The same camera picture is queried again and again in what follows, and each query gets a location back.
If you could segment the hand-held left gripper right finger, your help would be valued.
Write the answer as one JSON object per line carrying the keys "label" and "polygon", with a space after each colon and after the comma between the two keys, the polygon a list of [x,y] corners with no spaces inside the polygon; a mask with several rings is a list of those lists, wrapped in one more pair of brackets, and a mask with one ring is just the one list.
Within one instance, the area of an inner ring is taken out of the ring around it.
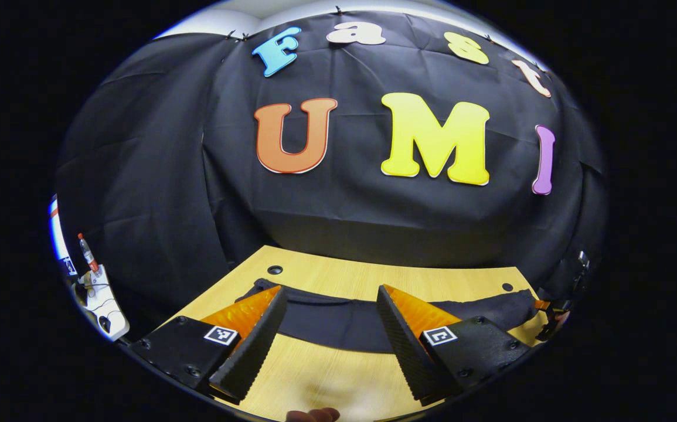
{"label": "hand-held left gripper right finger", "polygon": [[532,348],[485,316],[461,319],[391,285],[376,306],[415,400],[468,393],[515,366]]}

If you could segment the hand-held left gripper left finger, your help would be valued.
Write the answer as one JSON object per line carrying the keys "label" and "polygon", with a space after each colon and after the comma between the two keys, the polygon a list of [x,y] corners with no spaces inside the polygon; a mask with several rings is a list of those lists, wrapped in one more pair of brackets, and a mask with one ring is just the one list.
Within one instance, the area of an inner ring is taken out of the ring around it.
{"label": "hand-held left gripper left finger", "polygon": [[130,345],[145,362],[175,381],[234,405],[260,372],[287,309],[276,285],[212,315],[180,315]]}

